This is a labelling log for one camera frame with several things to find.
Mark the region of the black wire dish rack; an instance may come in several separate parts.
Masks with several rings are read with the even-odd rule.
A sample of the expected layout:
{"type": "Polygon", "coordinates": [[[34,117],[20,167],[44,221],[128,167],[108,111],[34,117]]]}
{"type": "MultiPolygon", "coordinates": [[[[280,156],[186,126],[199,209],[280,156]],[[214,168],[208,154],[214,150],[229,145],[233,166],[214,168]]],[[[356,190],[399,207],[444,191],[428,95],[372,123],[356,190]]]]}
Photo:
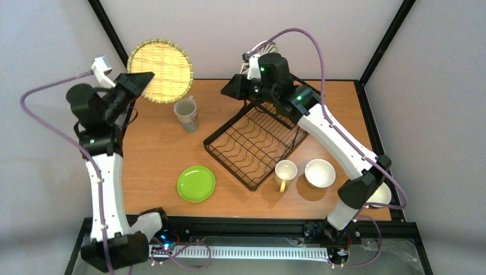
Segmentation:
{"type": "Polygon", "coordinates": [[[256,191],[307,136],[270,103],[248,101],[203,146],[248,190],[256,191]]]}

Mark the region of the green plate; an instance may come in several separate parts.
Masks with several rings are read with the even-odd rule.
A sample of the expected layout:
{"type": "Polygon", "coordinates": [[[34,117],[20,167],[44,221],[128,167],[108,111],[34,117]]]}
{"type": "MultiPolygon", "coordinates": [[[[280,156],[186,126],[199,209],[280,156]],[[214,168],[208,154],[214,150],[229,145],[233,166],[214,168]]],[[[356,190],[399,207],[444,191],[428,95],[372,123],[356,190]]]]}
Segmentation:
{"type": "Polygon", "coordinates": [[[185,201],[197,203],[209,198],[216,187],[214,173],[205,166],[185,169],[177,180],[177,192],[185,201]]]}

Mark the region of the blue striped white plate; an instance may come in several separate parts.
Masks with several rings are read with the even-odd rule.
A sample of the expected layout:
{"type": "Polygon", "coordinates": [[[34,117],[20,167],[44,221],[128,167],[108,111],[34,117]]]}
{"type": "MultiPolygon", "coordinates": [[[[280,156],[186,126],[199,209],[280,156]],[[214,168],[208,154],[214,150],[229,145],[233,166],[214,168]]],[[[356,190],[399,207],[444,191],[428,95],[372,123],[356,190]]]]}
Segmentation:
{"type": "Polygon", "coordinates": [[[268,53],[277,53],[278,52],[278,47],[277,47],[275,42],[269,42],[265,46],[262,46],[265,43],[266,43],[266,41],[260,42],[252,50],[258,49],[258,52],[256,52],[256,53],[260,54],[261,56],[268,54],[268,53]]]}

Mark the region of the woven bamboo tray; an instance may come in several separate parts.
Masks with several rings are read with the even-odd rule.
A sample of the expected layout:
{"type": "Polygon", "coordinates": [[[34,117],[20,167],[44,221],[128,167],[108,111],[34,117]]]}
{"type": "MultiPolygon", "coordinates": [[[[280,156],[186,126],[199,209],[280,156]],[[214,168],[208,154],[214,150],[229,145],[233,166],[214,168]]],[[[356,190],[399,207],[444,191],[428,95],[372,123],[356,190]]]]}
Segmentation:
{"type": "Polygon", "coordinates": [[[142,97],[159,104],[174,103],[187,94],[194,79],[193,64],[175,43],[150,39],[135,47],[127,61],[127,72],[152,72],[154,77],[142,97]]]}

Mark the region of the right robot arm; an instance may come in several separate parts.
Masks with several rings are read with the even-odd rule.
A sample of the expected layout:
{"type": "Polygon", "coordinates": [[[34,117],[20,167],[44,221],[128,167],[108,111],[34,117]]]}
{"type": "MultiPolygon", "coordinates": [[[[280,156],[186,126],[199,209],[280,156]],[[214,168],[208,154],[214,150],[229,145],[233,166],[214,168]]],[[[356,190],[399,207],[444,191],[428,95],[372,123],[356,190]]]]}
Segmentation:
{"type": "Polygon", "coordinates": [[[348,181],[338,190],[338,202],[327,222],[344,230],[374,195],[391,165],[387,156],[377,156],[362,146],[331,115],[313,88],[294,83],[288,61],[279,53],[249,59],[248,74],[235,74],[221,94],[236,100],[270,103],[277,113],[312,135],[341,165],[348,181]]]}

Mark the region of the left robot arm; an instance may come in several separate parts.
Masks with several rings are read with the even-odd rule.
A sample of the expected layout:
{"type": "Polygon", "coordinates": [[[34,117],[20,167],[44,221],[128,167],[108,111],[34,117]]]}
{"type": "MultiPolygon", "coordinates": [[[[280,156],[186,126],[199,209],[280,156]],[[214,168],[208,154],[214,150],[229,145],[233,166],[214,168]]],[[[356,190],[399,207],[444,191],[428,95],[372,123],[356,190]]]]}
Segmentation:
{"type": "Polygon", "coordinates": [[[89,84],[77,84],[66,93],[77,125],[83,127],[76,131],[75,145],[80,146],[92,187],[92,228],[83,238],[80,255],[103,273],[145,262],[150,241],[168,220],[158,207],[140,213],[130,225],[123,202],[123,130],[116,121],[154,76],[122,73],[105,96],[89,84]]]}

